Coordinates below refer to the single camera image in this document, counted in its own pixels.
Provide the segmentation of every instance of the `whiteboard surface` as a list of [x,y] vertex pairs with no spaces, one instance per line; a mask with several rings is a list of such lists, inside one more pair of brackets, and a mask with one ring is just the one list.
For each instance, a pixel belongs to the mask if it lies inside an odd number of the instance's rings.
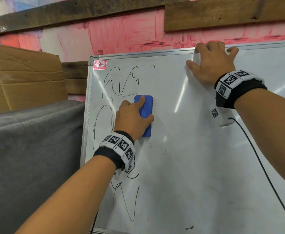
[[[269,90],[285,97],[285,43],[240,49],[236,68],[263,77]],[[139,176],[116,191],[109,185],[96,227],[131,234],[285,233],[285,212],[247,138],[236,123],[214,124],[213,98],[187,77],[185,62],[193,59],[193,49],[100,59],[107,59],[107,69],[89,71],[82,162],[112,131],[123,100],[152,95],[155,121],[151,137],[135,143],[136,166],[129,177]],[[285,181],[251,141],[285,204]]]

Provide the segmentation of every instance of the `gray couch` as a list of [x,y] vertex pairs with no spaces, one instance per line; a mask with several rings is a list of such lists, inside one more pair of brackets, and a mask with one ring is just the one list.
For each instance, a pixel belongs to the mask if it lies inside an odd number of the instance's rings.
[[0,114],[0,234],[14,233],[80,164],[85,104]]

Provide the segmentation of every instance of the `painted wall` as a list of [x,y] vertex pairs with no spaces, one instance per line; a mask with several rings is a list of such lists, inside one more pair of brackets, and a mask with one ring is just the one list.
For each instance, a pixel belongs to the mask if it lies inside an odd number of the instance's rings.
[[[0,0],[0,15],[61,0]],[[227,44],[285,40],[285,23],[260,24],[165,34],[164,10],[97,19],[0,37],[0,44],[45,51],[62,62],[88,60],[93,54],[194,47],[211,40]]]

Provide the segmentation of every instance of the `whiteboard frame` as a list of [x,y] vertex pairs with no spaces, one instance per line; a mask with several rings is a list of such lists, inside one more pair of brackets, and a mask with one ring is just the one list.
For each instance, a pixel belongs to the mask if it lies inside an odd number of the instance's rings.
[[[285,47],[285,41],[226,45],[226,48],[229,48],[229,47],[238,47],[240,50],[279,48],[279,47]],[[91,98],[91,91],[92,91],[94,60],[110,60],[110,59],[123,59],[123,58],[136,58],[136,57],[191,54],[191,53],[194,53],[194,50],[195,50],[195,47],[182,48],[182,49],[171,49],[171,50],[160,50],[160,51],[121,53],[121,54],[109,54],[109,55],[94,55],[90,57],[88,61],[88,76],[87,76],[87,88],[86,88],[86,101],[85,101],[80,167],[85,165],[85,160],[86,160],[86,143],[87,143],[87,133],[88,133],[87,129],[88,129],[89,113],[90,113],[90,98]],[[93,233],[96,233],[96,234],[129,234],[125,232],[112,231],[112,230],[107,230],[104,228],[96,228],[96,227],[94,228]]]

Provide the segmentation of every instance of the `forearm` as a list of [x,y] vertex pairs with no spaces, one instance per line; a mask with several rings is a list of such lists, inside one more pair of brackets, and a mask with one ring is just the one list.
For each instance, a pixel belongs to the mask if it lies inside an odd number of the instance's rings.
[[285,179],[285,98],[255,89],[234,106],[261,152]]
[[87,233],[115,170],[115,164],[107,157],[94,156],[16,234]]

